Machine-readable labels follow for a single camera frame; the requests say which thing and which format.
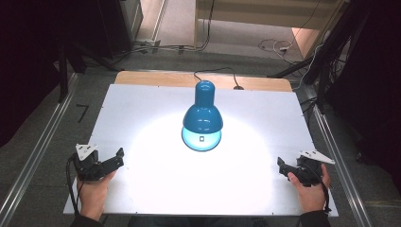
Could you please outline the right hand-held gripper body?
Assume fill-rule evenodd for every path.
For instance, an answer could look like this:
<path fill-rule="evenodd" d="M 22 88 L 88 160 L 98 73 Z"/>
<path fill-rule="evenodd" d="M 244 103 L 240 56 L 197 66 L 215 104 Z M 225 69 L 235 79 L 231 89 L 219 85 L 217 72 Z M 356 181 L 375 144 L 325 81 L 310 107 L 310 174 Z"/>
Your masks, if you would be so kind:
<path fill-rule="evenodd" d="M 322 163 L 334 165 L 336 162 L 317 150 L 300 152 L 295 175 L 302 185 L 311 186 L 321 182 Z"/>

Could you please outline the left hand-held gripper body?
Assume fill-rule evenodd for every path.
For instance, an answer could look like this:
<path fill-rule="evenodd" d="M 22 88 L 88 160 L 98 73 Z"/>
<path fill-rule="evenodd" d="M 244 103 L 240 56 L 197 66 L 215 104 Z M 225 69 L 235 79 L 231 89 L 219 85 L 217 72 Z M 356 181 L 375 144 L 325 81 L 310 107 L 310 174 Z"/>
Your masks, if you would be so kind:
<path fill-rule="evenodd" d="M 99 181 L 105 176 L 103 166 L 98 161 L 96 145 L 76 144 L 76 152 L 73 154 L 74 167 L 81 181 Z"/>

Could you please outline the person's right hand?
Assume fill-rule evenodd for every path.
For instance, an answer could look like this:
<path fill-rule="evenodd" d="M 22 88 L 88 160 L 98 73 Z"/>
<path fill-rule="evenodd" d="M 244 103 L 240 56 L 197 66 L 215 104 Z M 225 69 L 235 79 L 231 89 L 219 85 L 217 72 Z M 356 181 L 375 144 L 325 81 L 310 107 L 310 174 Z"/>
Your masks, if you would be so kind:
<path fill-rule="evenodd" d="M 292 172 L 288 174 L 289 181 L 297 191 L 298 201 L 303 213 L 320 211 L 325 207 L 326 198 L 323 189 L 329 188 L 330 177 L 324 164 L 321 164 L 321 169 L 323 172 L 322 183 L 310 187 L 303 186 Z"/>

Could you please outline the person's left hand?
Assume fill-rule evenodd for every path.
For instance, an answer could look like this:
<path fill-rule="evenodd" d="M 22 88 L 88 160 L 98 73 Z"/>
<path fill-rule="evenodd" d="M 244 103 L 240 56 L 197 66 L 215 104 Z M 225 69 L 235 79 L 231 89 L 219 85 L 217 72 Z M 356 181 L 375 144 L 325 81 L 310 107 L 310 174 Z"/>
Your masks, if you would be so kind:
<path fill-rule="evenodd" d="M 99 221 L 105 209 L 105 200 L 108 194 L 109 182 L 115 175 L 115 171 L 108 174 L 100 181 L 84 183 L 77 179 L 78 197 L 80 199 L 80 214 L 86 218 Z"/>

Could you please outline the black stand leg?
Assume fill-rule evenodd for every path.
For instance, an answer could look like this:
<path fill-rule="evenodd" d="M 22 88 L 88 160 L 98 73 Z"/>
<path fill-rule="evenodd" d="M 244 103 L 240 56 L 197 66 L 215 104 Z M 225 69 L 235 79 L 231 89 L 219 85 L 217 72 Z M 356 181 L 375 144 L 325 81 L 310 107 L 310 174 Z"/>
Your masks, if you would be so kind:
<path fill-rule="evenodd" d="M 62 44 L 59 46 L 59 71 L 61 75 L 59 103 L 62 103 L 68 94 L 67 61 Z"/>

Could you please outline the grey power strip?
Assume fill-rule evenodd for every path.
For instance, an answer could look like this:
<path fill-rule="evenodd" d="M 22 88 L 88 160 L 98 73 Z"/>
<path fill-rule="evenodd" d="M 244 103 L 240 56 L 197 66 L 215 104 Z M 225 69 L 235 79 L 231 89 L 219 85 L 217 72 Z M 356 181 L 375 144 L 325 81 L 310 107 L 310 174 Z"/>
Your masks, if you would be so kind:
<path fill-rule="evenodd" d="M 133 43 L 133 46 L 137 47 L 157 47 L 161 43 L 160 40 L 138 40 Z"/>

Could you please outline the dark cabinet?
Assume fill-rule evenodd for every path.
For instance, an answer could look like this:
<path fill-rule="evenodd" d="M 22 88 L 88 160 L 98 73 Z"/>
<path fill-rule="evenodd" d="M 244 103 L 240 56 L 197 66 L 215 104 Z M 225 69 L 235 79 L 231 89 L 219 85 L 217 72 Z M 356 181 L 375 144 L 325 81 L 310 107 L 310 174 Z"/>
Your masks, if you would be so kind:
<path fill-rule="evenodd" d="M 141 0 L 97 0 L 106 34 L 106 56 L 132 49 L 143 22 Z"/>

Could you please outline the aluminium frame rail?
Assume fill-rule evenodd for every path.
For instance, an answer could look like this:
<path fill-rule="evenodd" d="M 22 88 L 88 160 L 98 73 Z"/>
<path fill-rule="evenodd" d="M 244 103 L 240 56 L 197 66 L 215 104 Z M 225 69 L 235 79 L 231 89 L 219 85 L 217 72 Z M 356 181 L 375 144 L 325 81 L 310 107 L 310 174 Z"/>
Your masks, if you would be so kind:
<path fill-rule="evenodd" d="M 320 128 L 320 134 L 325 142 L 326 150 L 336 162 L 335 169 L 341 183 L 341 188 L 344 191 L 344 198 L 347 200 L 347 204 L 351 209 L 357 227 L 373 227 L 373 223 L 370 220 L 363 201 L 357 191 L 357 187 L 352 179 L 351 171 L 348 169 L 340 154 L 338 143 L 330 128 L 326 114 L 322 113 L 318 104 L 312 108 L 312 112 Z"/>
<path fill-rule="evenodd" d="M 40 137 L 35 141 L 34 147 L 30 150 L 24 165 L 18 171 L 16 179 L 10 185 L 5 198 L 0 202 L 0 227 L 8 227 L 12 216 L 26 193 L 28 185 L 71 102 L 77 84 L 78 74 L 73 73 L 67 83 L 69 91 L 66 97 L 61 102 L 57 102 L 52 108 L 51 115 L 46 120 L 44 128 L 39 132 Z"/>

